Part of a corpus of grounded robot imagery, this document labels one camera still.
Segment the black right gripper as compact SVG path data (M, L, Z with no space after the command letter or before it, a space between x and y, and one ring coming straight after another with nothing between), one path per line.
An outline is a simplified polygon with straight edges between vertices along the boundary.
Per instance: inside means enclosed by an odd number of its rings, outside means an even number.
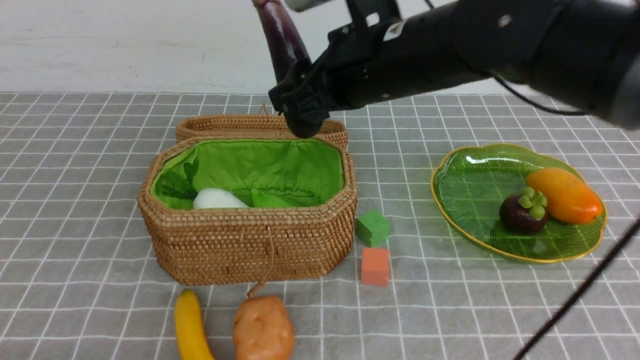
M388 37L395 20L352 22L329 33L318 59L297 60L269 91L274 109L291 132L319 132L330 112L361 109L393 99Z

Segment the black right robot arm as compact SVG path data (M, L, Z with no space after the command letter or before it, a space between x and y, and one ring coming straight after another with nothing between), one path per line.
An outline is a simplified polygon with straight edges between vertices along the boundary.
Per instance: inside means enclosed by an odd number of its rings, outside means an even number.
M626 130L639 128L636 0L456 0L403 19L395 0L348 0L351 22L311 61L292 39L274 66L274 109L300 138L330 112L512 82Z

